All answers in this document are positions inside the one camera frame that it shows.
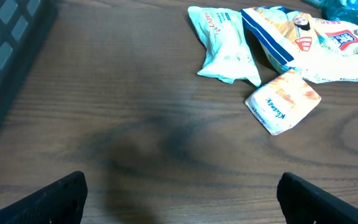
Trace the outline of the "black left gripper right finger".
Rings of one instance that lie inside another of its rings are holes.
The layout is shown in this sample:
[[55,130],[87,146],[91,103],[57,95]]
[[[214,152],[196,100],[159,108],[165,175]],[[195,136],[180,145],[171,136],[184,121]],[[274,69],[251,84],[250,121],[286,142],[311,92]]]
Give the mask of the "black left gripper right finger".
[[358,223],[358,208],[291,172],[283,173],[277,200],[287,224]]

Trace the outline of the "blue mouthwash bottle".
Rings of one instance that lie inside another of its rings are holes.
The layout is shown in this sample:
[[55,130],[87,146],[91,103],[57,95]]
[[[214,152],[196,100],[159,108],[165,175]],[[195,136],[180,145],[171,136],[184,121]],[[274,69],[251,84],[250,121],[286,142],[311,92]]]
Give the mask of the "blue mouthwash bottle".
[[358,0],[302,0],[321,11],[323,19],[358,25]]

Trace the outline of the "light blue wipes pack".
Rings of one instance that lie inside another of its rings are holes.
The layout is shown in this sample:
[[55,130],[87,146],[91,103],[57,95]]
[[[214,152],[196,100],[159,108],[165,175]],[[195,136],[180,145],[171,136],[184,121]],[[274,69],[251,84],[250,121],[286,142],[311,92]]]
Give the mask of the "light blue wipes pack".
[[248,80],[260,86],[261,79],[246,42],[240,12],[190,6],[188,15],[206,48],[205,61],[198,75],[229,84],[235,80]]

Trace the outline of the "cream chips snack bag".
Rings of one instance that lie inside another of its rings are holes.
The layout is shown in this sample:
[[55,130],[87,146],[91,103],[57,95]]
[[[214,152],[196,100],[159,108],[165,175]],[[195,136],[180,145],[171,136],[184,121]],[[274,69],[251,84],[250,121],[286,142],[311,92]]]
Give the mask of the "cream chips snack bag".
[[241,10],[242,22],[279,72],[313,83],[358,82],[358,25],[281,6]]

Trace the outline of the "orange small snack box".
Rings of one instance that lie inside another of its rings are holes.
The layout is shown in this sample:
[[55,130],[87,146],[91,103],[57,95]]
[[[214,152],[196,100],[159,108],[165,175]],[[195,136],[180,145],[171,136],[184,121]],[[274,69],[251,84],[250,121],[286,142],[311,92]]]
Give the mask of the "orange small snack box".
[[321,97],[294,69],[268,82],[245,100],[245,105],[273,136],[296,126]]

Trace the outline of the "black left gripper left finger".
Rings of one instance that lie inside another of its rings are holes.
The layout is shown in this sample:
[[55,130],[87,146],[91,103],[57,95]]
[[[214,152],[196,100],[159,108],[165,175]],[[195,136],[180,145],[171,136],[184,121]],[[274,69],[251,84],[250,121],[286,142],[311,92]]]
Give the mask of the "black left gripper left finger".
[[80,224],[87,194],[84,173],[75,171],[0,209],[0,224]]

